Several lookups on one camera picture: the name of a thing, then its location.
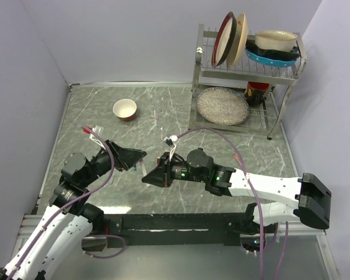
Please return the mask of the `thin white red pen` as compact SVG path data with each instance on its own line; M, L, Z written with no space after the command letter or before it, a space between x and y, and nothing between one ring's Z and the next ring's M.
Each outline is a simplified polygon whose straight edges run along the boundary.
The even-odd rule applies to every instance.
M147 171L146 171L146 167L145 167L144 161L141 161L140 165L141 165L143 176L146 176L147 175Z

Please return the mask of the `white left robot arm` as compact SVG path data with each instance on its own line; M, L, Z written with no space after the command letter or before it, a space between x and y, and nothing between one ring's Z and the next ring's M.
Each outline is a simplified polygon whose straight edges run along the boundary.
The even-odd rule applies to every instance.
M105 141L91 159L80 152L70 154L41 220L20 251L0 268L0 279L51 279L84 237L107 229L103 210L87 202L88 186L105 174L112 176L114 170L135 167L146 155L113 141Z

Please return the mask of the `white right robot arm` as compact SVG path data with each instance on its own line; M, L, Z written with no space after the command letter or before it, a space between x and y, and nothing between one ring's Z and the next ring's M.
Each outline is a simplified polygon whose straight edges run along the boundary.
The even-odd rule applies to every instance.
M244 217L249 232L274 223L299 221L305 226L326 230L330 227L331 191L311 173L302 177L272 177L245 173L214 162L202 148L192 150L183 159L165 152L156 167L142 182L170 187L174 180L203 183L216 196L253 197L258 201Z

